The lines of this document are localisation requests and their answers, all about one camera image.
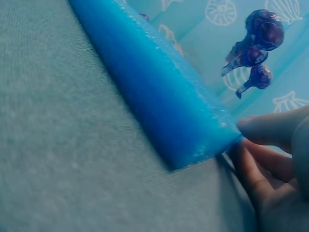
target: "blue wallpaper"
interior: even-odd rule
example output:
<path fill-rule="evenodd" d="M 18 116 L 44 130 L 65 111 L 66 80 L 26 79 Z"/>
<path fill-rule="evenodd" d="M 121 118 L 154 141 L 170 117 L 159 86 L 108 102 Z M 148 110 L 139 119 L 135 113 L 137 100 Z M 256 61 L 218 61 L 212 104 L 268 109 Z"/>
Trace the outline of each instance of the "blue wallpaper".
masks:
<path fill-rule="evenodd" d="M 236 117 L 281 112 L 309 104 L 308 0 L 126 0 L 188 60 Z M 250 88 L 238 99 L 235 91 L 250 75 L 241 67 L 224 77 L 225 57 L 247 31 L 245 19 L 268 9 L 281 19 L 284 42 L 269 52 L 265 64 L 273 73 L 266 89 Z"/>

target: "human hand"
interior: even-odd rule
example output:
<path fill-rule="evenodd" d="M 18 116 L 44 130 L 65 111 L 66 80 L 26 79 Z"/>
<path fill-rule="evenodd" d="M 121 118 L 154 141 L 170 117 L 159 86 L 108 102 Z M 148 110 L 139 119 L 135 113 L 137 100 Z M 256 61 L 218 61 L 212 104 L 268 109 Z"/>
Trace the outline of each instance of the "human hand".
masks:
<path fill-rule="evenodd" d="M 309 106 L 239 121 L 229 154 L 263 232 L 309 231 Z M 274 145 L 292 158 L 263 145 Z"/>

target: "blue foam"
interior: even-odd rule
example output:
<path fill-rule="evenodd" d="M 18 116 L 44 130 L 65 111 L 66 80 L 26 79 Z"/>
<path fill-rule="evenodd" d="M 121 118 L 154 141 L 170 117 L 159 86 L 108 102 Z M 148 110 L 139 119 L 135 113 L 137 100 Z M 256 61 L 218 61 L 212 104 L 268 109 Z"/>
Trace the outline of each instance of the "blue foam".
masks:
<path fill-rule="evenodd" d="M 210 159 L 240 137 L 232 116 L 196 71 L 132 8 L 115 0 L 69 2 L 170 168 Z"/>

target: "gray carpet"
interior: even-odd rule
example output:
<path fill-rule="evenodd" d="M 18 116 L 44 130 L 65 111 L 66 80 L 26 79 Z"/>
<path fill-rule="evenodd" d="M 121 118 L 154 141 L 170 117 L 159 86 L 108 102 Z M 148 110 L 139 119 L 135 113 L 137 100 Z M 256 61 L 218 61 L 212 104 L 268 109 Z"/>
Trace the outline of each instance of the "gray carpet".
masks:
<path fill-rule="evenodd" d="M 251 232 L 210 160 L 164 169 L 65 0 L 0 0 L 0 232 Z"/>

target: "white shell drawing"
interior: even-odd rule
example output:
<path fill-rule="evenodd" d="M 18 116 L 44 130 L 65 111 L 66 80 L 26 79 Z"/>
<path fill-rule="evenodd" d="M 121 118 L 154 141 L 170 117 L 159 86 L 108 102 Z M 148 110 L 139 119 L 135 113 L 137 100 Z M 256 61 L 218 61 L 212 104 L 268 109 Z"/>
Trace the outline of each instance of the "white shell drawing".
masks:
<path fill-rule="evenodd" d="M 235 4 L 231 0 L 210 0 L 205 9 L 205 17 L 215 25 L 229 26 L 237 18 Z"/>
<path fill-rule="evenodd" d="M 178 44 L 177 40 L 175 39 L 174 32 L 171 31 L 166 25 L 160 24 L 159 32 L 165 35 L 165 38 L 173 44 L 175 50 L 177 50 L 183 56 L 183 49 Z"/>
<path fill-rule="evenodd" d="M 308 100 L 297 98 L 295 91 L 291 91 L 282 97 L 274 98 L 272 102 L 275 104 L 274 113 L 294 110 L 309 104 Z"/>
<path fill-rule="evenodd" d="M 162 11 L 166 11 L 167 8 L 172 4 L 172 2 L 183 2 L 183 0 L 161 0 L 162 1 Z"/>
<path fill-rule="evenodd" d="M 251 68 L 240 67 L 229 72 L 223 77 L 223 82 L 231 91 L 236 91 L 250 76 Z"/>
<path fill-rule="evenodd" d="M 298 0 L 266 0 L 265 8 L 275 12 L 281 21 L 288 25 L 303 19 L 300 16 Z"/>

